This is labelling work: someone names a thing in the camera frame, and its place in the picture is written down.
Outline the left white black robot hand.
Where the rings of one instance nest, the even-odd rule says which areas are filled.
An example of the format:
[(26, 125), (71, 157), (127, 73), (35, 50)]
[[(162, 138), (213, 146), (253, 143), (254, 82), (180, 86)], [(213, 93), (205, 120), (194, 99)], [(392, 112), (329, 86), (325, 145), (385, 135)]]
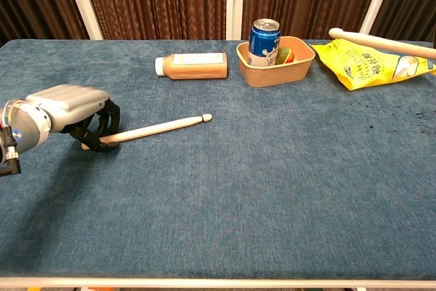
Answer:
[(103, 142), (115, 134), (120, 123), (120, 108), (107, 91), (80, 85), (57, 85), (26, 96), (25, 101), (43, 110), (51, 122), (51, 132), (70, 134), (95, 152), (107, 153), (118, 142)]

